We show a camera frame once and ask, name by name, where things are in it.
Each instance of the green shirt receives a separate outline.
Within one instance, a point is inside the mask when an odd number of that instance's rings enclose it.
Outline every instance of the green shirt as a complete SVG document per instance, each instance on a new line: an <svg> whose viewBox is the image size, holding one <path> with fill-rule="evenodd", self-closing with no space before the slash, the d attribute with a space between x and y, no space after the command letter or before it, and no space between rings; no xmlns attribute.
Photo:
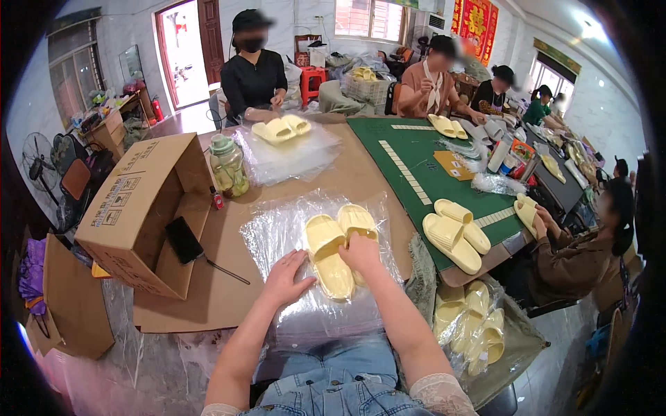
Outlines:
<svg viewBox="0 0 666 416"><path fill-rule="evenodd" d="M541 119L550 115L550 107L542 105L541 100L535 99L531 102L525 114L523 114L523 122L528 122L538 126L541 124Z"/></svg>

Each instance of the fire extinguisher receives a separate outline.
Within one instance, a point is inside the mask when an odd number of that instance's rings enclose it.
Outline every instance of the fire extinguisher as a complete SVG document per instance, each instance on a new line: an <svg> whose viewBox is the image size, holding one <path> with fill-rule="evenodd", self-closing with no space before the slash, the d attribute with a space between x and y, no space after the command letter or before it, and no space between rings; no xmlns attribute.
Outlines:
<svg viewBox="0 0 666 416"><path fill-rule="evenodd" d="M157 100L157 96L153 97L153 102L151 104L153 105L153 112L155 113L155 118L157 121L164 120L165 117L162 114L162 109L160 108L160 102Z"/></svg>

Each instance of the white scarf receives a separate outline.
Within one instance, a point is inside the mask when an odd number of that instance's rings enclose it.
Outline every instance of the white scarf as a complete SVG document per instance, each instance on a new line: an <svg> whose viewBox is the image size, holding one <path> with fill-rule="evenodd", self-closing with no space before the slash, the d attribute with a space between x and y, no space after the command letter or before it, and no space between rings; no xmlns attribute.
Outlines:
<svg viewBox="0 0 666 416"><path fill-rule="evenodd" d="M430 79L434 84L435 88L430 91L430 95L428 96L428 107L426 107L426 111L429 111L432 106L435 106L435 112L433 114L438 114L440 111L440 89L442 88L442 82L444 81L444 77L442 76L442 73L439 73L437 76L437 82L435 82L434 79L432 79L432 75L430 74L430 70L428 69L428 59L424 59L423 61L423 69L426 72L426 78Z"/></svg>

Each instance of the glass jar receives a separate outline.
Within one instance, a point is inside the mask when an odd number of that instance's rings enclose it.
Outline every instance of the glass jar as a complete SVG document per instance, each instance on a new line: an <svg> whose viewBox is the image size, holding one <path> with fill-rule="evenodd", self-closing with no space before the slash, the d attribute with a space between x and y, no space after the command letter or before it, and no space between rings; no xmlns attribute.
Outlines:
<svg viewBox="0 0 666 416"><path fill-rule="evenodd" d="M210 169L218 189L227 198L243 195L250 188L250 181L243 168L243 151L231 138L223 134L212 137L210 144Z"/></svg>

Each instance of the smartphone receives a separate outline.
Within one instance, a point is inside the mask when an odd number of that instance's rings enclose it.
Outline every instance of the smartphone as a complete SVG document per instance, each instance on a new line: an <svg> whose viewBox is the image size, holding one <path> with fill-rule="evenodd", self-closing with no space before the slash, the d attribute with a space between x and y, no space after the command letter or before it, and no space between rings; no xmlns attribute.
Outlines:
<svg viewBox="0 0 666 416"><path fill-rule="evenodd" d="M183 264L193 262L204 255L204 249L187 225L185 219L180 216L168 223L165 227L166 238L176 252L178 260Z"/></svg>

